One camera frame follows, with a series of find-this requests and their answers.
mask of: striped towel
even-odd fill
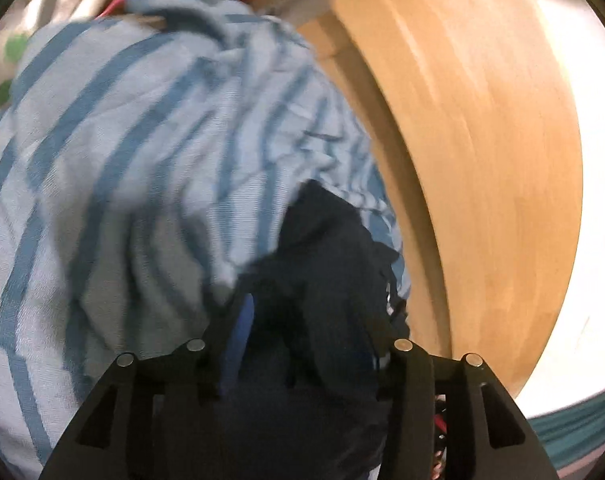
[[[203,298],[274,250],[301,183],[401,250],[369,137],[292,28],[231,0],[129,3],[170,32],[43,29],[0,112],[0,456],[18,478],[119,352],[202,334]]]

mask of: wooden panel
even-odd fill
[[[371,136],[372,152],[396,211],[411,276],[407,311],[412,339],[431,354],[451,357],[449,310],[438,247],[420,182],[396,122],[371,72],[350,43],[333,57],[321,60],[320,65]]]
[[[334,0],[425,194],[454,357],[478,352],[512,395],[572,270],[582,158],[569,84],[533,0]]]
[[[315,20],[298,27],[304,38],[316,49],[316,57],[319,60],[333,57],[341,50],[351,47],[351,39],[345,27],[338,21],[332,12],[327,12]]]

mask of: teal fabric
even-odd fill
[[[562,469],[605,444],[605,392],[529,423],[553,465]]]

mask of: clothing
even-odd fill
[[[44,28],[0,112],[0,456],[24,478],[119,352],[201,335],[301,183],[401,253],[369,137],[294,30],[231,0],[128,3],[169,31]]]
[[[605,391],[554,413],[529,419],[554,467],[562,471],[605,444]]]
[[[377,399],[378,358],[389,348],[377,356],[371,336],[409,337],[398,257],[349,203],[315,181],[300,189],[275,253],[236,291],[251,293],[255,315],[238,386],[218,405],[233,478],[361,480],[380,465],[391,401]]]

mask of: silver screw head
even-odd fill
[[[116,359],[116,364],[122,368],[129,366],[134,362],[134,354],[120,354]]]
[[[189,352],[199,352],[204,350],[204,341],[202,339],[191,339],[191,341],[186,344],[186,349]]]
[[[482,357],[480,357],[478,354],[467,354],[465,359],[471,366],[475,367],[482,366],[484,363]]]
[[[409,339],[396,339],[393,346],[401,352],[409,352],[413,348],[413,343]]]

